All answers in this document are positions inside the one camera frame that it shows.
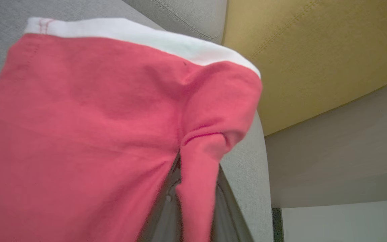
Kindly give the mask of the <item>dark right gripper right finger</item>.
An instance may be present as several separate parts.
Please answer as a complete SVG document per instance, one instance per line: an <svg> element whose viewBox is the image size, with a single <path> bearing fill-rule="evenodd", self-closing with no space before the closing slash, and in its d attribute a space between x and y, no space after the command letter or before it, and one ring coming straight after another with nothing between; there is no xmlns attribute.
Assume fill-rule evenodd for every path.
<svg viewBox="0 0 387 242"><path fill-rule="evenodd" d="M212 242L253 242L254 239L232 192L230 184L219 167L215 208L211 229Z"/></svg>

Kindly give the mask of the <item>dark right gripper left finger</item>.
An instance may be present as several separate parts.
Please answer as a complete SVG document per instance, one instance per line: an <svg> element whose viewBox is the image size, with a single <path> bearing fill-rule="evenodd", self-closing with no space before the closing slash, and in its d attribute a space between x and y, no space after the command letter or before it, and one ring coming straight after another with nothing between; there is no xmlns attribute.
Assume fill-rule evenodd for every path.
<svg viewBox="0 0 387 242"><path fill-rule="evenodd" d="M181 242L182 214L176 187L181 183L181 156L178 153L154 205L144 223L138 242Z"/></svg>

